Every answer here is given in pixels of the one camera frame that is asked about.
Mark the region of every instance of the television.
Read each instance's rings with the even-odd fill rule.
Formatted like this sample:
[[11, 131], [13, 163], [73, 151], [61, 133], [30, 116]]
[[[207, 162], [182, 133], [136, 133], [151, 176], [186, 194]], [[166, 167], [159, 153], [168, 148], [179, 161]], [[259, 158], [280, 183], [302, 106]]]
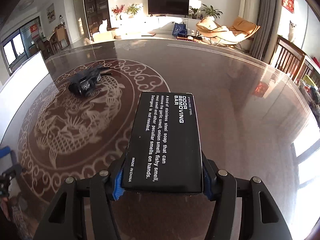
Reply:
[[148, 14], [189, 14], [189, 0], [148, 0]]

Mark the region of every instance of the red banner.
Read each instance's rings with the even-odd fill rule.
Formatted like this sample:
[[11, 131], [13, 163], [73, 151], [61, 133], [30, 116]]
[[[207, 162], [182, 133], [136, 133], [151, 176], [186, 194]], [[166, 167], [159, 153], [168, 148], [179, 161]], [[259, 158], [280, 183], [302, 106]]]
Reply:
[[294, 13], [294, 0], [282, 0], [282, 6]]
[[38, 30], [37, 24], [33, 24], [30, 26], [30, 31], [33, 33]]

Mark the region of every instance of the round table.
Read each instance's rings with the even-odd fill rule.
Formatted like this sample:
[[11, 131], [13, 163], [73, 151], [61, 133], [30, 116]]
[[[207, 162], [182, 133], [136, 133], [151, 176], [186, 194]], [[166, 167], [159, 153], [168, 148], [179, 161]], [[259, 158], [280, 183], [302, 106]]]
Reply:
[[[174, 40], [110, 41], [46, 63], [49, 75], [14, 117], [24, 118], [4, 135], [19, 134], [11, 147], [28, 170], [18, 178], [18, 198], [25, 200], [29, 234], [66, 177], [91, 177], [121, 156], [144, 90], [191, 92], [206, 157], [234, 177], [260, 177], [293, 239], [304, 239], [317, 222], [320, 132], [298, 88], [281, 71], [234, 50]], [[109, 66], [112, 75], [91, 97], [75, 98], [68, 78], [98, 65]], [[113, 203], [122, 239], [136, 240], [204, 239], [213, 208], [204, 195], [125, 192]], [[240, 217], [238, 198], [233, 239]], [[87, 233], [92, 239], [92, 226]]]

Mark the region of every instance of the white cat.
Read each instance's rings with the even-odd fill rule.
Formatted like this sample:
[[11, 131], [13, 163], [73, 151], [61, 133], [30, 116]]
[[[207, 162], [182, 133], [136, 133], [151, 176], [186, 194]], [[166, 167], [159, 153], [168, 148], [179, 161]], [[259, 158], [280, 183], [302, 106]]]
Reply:
[[294, 24], [292, 21], [290, 21], [288, 41], [294, 42], [294, 40], [296, 39], [296, 34], [297, 34], [296, 29], [297, 29], [297, 25]]
[[99, 26], [99, 32], [100, 33], [106, 33], [108, 27], [108, 20], [102, 20], [102, 24]]

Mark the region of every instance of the red decoration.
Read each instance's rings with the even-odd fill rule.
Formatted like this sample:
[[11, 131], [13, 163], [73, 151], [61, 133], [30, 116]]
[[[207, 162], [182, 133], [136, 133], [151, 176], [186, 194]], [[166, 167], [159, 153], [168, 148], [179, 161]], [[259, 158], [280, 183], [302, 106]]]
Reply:
[[112, 11], [113, 11], [114, 14], [118, 15], [119, 13], [122, 13], [123, 8], [124, 8], [124, 4], [121, 5], [121, 8], [119, 8], [119, 7], [116, 5], [116, 7], [115, 7]]
[[39, 37], [39, 33], [35, 34], [34, 36], [32, 36], [32, 39], [34, 40], [35, 38]]
[[257, 96], [258, 98], [262, 98], [263, 95], [267, 92], [268, 88], [268, 84], [260, 81], [256, 89], [254, 90], [253, 95]]
[[294, 13], [294, 0], [282, 0], [282, 6], [289, 12]]
[[37, 24], [33, 24], [30, 26], [30, 31], [33, 33], [38, 30]]
[[313, 61], [318, 65], [318, 67], [320, 67], [320, 64], [319, 64], [317, 58], [316, 58], [316, 57], [313, 57], [312, 59], [313, 59]]

